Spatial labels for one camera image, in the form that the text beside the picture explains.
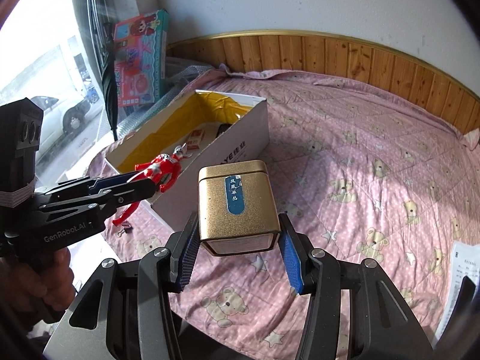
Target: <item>gold trim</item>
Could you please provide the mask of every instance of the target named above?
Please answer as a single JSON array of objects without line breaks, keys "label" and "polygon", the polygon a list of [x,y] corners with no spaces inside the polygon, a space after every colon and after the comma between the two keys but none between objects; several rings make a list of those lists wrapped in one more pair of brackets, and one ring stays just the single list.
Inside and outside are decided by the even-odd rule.
[{"label": "gold trim", "polygon": [[413,55],[407,54],[406,52],[394,49],[392,47],[385,46],[383,44],[371,42],[370,40],[363,40],[363,39],[360,39],[360,38],[354,38],[352,36],[339,35],[339,34],[333,34],[333,33],[328,33],[328,32],[302,31],[302,30],[246,30],[246,31],[237,31],[237,32],[223,32],[223,33],[214,34],[214,35],[200,36],[198,38],[180,40],[179,42],[169,44],[167,46],[167,50],[170,50],[172,48],[181,46],[183,44],[192,44],[192,43],[196,43],[196,42],[200,42],[200,41],[208,41],[208,40],[213,40],[213,39],[224,39],[224,38],[236,38],[236,37],[241,37],[241,36],[261,36],[261,35],[321,36],[322,38],[338,39],[338,40],[341,40],[341,41],[366,45],[368,47],[373,47],[377,50],[387,51],[387,52],[392,53],[396,56],[400,56],[400,57],[403,57],[405,59],[408,59],[408,60],[410,60],[410,61],[412,61],[412,62],[416,63],[417,65],[420,65],[424,68],[430,69],[435,74],[439,74],[439,75],[443,75],[443,76],[447,77],[450,81],[452,81],[453,83],[458,85],[461,89],[466,91],[476,101],[480,102],[480,97],[478,95],[476,95],[476,93],[474,93],[465,84],[462,84],[459,80],[452,77],[450,74],[445,73],[443,70],[438,69],[437,67],[433,66],[432,64],[429,64],[428,62],[425,62],[425,61],[421,60],[420,58],[417,58]]}]

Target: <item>gold tin can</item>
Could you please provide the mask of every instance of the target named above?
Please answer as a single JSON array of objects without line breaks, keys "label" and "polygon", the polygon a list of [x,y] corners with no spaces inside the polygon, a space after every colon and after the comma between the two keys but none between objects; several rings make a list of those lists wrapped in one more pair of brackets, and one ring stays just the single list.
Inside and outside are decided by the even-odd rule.
[{"label": "gold tin can", "polygon": [[263,161],[202,168],[198,192],[200,240],[213,256],[273,249],[280,223]]}]

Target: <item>paper document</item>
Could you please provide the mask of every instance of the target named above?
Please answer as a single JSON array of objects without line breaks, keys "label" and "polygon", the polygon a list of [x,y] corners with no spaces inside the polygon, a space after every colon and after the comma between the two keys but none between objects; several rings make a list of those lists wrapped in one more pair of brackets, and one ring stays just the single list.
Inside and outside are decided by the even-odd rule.
[{"label": "paper document", "polygon": [[452,315],[458,293],[464,276],[468,276],[475,285],[479,286],[480,278],[480,245],[471,246],[461,242],[454,242],[451,261],[450,290],[442,319],[435,332],[434,344],[440,339]]}]

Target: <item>red action figure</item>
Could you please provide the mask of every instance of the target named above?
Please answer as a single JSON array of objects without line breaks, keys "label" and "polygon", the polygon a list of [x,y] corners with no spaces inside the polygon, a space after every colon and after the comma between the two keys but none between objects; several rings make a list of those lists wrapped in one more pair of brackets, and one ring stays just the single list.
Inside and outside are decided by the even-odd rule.
[{"label": "red action figure", "polygon": [[[158,191],[161,193],[166,192],[173,186],[175,181],[177,181],[182,171],[182,166],[179,161],[182,158],[190,157],[189,155],[187,156],[186,153],[187,144],[185,143],[183,146],[177,146],[172,156],[160,154],[150,162],[137,164],[135,165],[135,170],[139,171],[139,173],[127,182],[149,178],[157,185]],[[120,215],[120,218],[112,220],[113,225],[121,225],[123,221],[135,212],[139,205],[140,202],[130,204]]]}]

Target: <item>blue label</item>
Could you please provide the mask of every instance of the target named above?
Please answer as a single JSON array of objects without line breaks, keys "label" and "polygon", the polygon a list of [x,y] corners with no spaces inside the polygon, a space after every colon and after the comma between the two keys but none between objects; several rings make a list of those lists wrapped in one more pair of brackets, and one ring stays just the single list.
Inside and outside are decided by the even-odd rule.
[{"label": "blue label", "polygon": [[230,214],[238,215],[245,210],[242,178],[240,175],[225,177],[226,207]]}]

